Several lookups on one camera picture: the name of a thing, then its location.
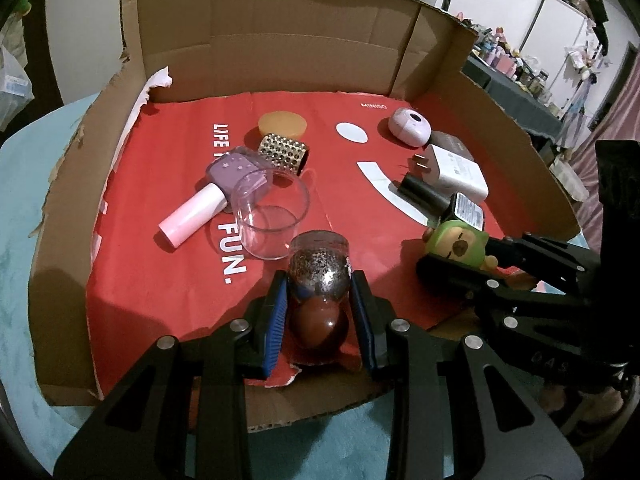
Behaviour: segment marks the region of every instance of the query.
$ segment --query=pink toy microphone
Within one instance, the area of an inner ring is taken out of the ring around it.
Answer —
[[[228,199],[238,181],[255,170],[272,168],[273,165],[244,146],[232,149],[207,168],[210,184],[197,192],[167,218],[158,224],[160,230],[174,248],[180,246],[194,232],[222,210],[228,208]],[[255,175],[255,187],[271,184],[263,173]]]

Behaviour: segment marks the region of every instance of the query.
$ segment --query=pink curtain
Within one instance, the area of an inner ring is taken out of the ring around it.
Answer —
[[[576,216],[589,247],[600,252],[602,242],[602,204],[598,198],[598,166],[595,143],[602,139],[640,140],[640,56],[605,119],[574,153],[571,165],[589,190],[589,198]]]

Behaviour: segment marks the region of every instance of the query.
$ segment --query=dark tablecloth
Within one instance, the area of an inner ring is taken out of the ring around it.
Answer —
[[[527,133],[556,140],[562,123],[532,95],[522,91],[516,83],[476,56],[469,56],[463,74],[481,86]]]

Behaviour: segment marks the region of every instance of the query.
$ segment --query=table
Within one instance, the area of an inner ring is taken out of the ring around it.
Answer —
[[[502,72],[472,54],[462,67],[462,73],[481,86],[530,135],[552,141],[560,136],[562,123],[558,118]]]
[[[95,98],[59,108],[16,133],[0,149],[0,380],[29,450],[49,472],[91,410],[52,408],[36,383],[27,316],[27,286],[36,245],[30,233],[42,217],[49,173]],[[576,241],[585,245],[582,236]],[[516,371],[531,388],[540,384]],[[387,394],[339,415],[251,434],[254,478],[384,478],[392,401],[392,394]],[[191,475],[193,457],[191,439],[187,470]]]

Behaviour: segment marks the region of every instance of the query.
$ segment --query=brown egg-shaped object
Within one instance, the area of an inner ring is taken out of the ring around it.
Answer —
[[[289,327],[300,347],[331,353],[347,337],[349,319],[334,300],[312,296],[292,310]]]

